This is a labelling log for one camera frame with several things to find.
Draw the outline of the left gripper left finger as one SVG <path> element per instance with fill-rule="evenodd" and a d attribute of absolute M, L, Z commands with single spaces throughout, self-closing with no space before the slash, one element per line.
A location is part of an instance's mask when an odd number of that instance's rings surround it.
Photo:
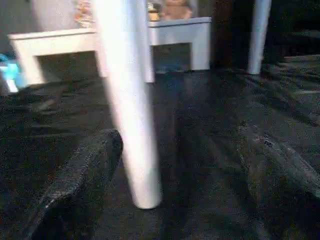
<path fill-rule="evenodd" d="M 116 129 L 83 138 L 37 202 L 20 239 L 91 239 L 123 147 Z"/>

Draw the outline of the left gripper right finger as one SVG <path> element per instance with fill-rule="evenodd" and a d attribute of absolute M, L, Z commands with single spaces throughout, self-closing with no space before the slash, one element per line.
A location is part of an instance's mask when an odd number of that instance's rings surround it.
<path fill-rule="evenodd" d="M 320 238 L 320 174 L 287 142 L 237 127 L 236 150 L 257 213 L 273 240 Z"/>

